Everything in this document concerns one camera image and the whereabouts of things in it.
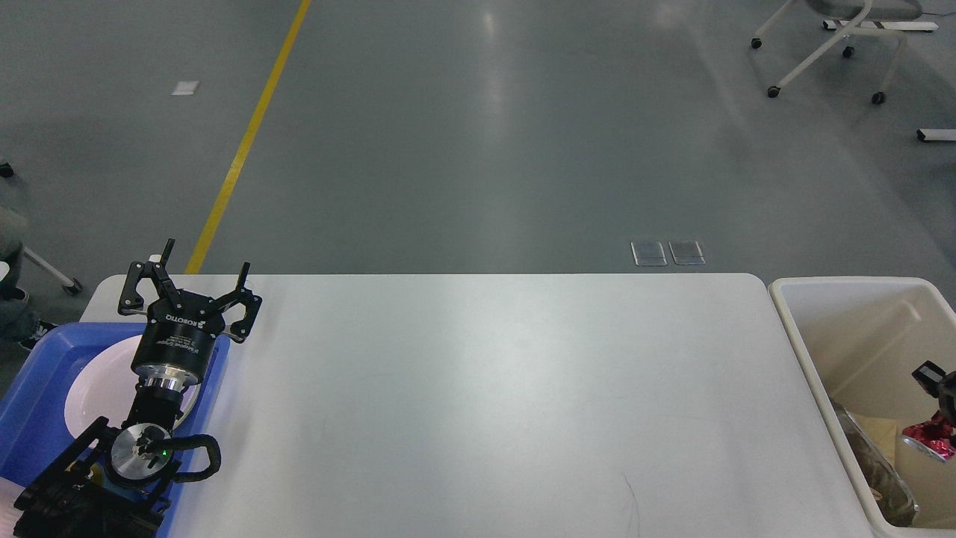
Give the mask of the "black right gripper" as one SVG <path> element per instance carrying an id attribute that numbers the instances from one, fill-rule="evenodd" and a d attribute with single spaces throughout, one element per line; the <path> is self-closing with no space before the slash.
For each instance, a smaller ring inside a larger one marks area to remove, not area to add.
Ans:
<path id="1" fill-rule="evenodd" d="M 937 399 L 942 417 L 955 426 L 955 376 L 956 372 L 947 372 L 932 361 L 925 361 L 915 371 L 912 378 L 929 396 Z"/>

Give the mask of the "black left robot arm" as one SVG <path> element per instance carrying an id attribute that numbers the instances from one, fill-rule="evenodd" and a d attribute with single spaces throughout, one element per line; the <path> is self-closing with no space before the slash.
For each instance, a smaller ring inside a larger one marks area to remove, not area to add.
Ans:
<path id="1" fill-rule="evenodd" d="M 157 259 L 131 262 L 117 301 L 120 315 L 146 317 L 127 418 L 116 427 L 93 419 L 26 486 L 13 502 L 15 537 L 154 537 L 171 505 L 168 489 L 219 472 L 217 439 L 175 436 L 174 427 L 188 389 L 205 381 L 217 339 L 243 343 L 262 300 L 246 284 L 249 262 L 222 296 L 178 287 L 167 272 L 174 244 Z"/>

